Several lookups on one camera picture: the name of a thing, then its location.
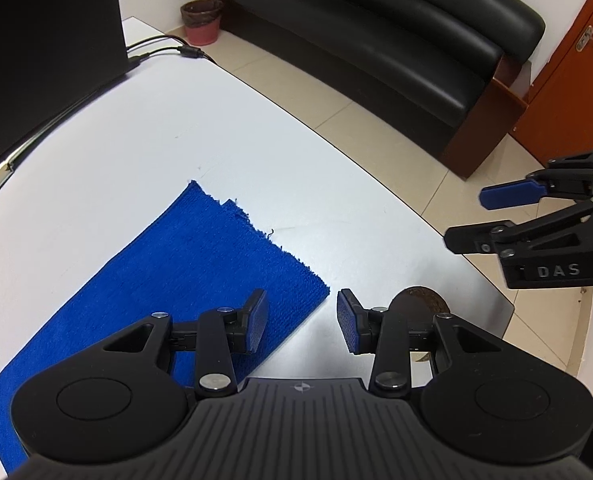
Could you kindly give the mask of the round stool under table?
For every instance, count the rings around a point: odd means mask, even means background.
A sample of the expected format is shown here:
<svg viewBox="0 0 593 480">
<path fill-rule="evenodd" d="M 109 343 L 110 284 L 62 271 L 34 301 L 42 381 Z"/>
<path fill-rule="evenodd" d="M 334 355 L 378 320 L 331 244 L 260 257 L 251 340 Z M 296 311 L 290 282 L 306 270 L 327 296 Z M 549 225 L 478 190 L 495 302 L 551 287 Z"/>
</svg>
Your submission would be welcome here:
<svg viewBox="0 0 593 480">
<path fill-rule="evenodd" d="M 412 286 L 397 294 L 391 307 L 406 318 L 411 361 L 429 362 L 436 346 L 434 318 L 437 314 L 451 313 L 447 302 L 433 289 Z"/>
</svg>

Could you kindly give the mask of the black leather sofa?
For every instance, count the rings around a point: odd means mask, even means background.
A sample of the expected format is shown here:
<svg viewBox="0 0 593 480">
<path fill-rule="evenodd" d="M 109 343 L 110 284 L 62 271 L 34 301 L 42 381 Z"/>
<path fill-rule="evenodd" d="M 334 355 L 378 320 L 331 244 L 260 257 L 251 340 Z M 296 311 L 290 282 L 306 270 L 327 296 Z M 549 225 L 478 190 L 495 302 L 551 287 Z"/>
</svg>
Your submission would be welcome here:
<svg viewBox="0 0 593 480">
<path fill-rule="evenodd" d="M 521 0 L 220 0 L 223 28 L 328 84 L 461 178 L 526 110 L 546 25 Z"/>
</svg>

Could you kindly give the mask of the black laptop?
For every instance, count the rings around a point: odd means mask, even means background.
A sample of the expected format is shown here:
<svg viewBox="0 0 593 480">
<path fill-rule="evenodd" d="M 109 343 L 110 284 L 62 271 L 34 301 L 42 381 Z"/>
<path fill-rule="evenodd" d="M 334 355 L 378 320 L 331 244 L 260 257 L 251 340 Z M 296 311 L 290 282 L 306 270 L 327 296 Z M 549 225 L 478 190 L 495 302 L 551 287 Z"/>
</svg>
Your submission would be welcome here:
<svg viewBox="0 0 593 480">
<path fill-rule="evenodd" d="M 0 162 L 127 70 L 118 0 L 0 0 Z"/>
</svg>

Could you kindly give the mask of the orange wooden door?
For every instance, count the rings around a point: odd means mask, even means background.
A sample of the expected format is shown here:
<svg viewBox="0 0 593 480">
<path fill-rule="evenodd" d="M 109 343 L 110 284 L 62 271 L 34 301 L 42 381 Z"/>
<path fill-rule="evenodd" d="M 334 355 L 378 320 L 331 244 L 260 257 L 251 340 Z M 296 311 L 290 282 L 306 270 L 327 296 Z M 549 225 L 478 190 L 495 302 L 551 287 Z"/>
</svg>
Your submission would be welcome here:
<svg viewBox="0 0 593 480">
<path fill-rule="evenodd" d="M 593 150 L 593 0 L 537 77 L 513 136 L 543 164 Z"/>
</svg>

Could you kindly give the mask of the blue towel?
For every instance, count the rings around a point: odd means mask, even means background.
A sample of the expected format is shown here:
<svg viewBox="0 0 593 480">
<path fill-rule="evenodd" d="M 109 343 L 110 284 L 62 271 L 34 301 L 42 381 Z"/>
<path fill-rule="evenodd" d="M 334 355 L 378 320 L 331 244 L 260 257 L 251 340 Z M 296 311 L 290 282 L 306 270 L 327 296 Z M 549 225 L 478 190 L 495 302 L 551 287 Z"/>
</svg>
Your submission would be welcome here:
<svg viewBox="0 0 593 480">
<path fill-rule="evenodd" d="M 0 372 L 0 459 L 5 471 L 26 459 L 10 405 L 28 378 L 152 312 L 192 321 L 206 310 L 241 306 L 257 288 L 267 294 L 268 321 L 257 351 L 234 358 L 239 379 L 279 347 L 328 297 L 330 288 L 255 229 L 236 203 L 218 203 L 191 182 Z"/>
</svg>

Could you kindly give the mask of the open notebook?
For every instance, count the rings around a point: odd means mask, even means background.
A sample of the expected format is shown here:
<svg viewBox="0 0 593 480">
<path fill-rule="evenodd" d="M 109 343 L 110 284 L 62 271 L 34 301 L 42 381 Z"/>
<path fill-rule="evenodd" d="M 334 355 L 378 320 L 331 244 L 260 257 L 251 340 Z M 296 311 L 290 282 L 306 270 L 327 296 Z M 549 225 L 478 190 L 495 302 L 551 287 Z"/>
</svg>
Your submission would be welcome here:
<svg viewBox="0 0 593 480">
<path fill-rule="evenodd" d="M 21 165 L 21 162 L 27 158 L 35 148 L 42 143 L 42 140 L 54 130 L 54 126 L 47 126 L 34 133 L 28 140 L 24 141 L 18 148 L 13 150 L 7 158 L 0 163 L 0 190 L 12 177 L 12 174 Z"/>
</svg>

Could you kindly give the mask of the red waste basket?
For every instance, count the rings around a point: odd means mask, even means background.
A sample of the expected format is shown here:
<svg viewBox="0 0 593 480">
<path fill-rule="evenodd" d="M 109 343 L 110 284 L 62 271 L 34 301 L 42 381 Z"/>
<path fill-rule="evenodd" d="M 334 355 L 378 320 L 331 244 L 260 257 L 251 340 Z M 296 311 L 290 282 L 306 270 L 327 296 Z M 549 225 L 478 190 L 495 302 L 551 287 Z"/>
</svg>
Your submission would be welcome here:
<svg viewBox="0 0 593 480">
<path fill-rule="evenodd" d="M 223 8 L 220 0 L 193 0 L 180 8 L 189 44 L 205 47 L 217 41 Z"/>
</svg>

